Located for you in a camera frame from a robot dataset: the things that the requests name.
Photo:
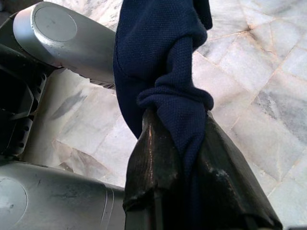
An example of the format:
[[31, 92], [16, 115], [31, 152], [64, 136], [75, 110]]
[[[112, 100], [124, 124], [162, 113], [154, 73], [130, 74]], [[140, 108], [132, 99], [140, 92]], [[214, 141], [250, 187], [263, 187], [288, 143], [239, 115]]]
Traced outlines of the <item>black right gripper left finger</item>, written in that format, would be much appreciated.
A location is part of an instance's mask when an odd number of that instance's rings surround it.
[[182, 166], [170, 133], [146, 110], [130, 156], [123, 199], [125, 229], [176, 230], [183, 225]]

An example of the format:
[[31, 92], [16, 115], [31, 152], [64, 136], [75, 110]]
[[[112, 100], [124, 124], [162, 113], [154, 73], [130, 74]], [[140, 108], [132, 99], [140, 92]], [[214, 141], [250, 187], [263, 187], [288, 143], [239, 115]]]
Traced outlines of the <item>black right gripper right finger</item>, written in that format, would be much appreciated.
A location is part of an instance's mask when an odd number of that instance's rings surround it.
[[206, 117], [198, 177], [207, 230], [281, 230], [277, 214], [242, 152]]

